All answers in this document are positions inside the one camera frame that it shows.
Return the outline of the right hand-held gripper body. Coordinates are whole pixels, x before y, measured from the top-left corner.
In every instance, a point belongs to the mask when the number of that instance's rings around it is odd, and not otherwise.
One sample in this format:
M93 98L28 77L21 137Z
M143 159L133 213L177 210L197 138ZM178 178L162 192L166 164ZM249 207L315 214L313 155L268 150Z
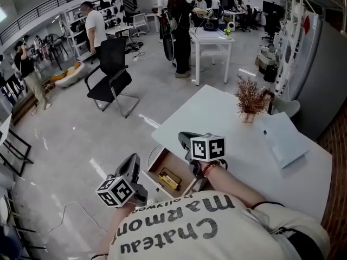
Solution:
M219 164L228 169L226 162L226 138L224 136L204 135L193 132L179 132L178 141L186 150L185 160L189 163L189 170L196 179L202 179L207 173L208 167L203 167L202 163L208 165Z

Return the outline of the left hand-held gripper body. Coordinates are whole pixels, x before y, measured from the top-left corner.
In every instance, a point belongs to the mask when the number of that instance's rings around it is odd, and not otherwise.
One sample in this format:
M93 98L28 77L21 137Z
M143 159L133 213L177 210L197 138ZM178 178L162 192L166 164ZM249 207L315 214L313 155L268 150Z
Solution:
M142 207L147 204L147 190L138 183L140 157L129 155L96 189L96 195L108 207L122 207L127 202L134 202Z

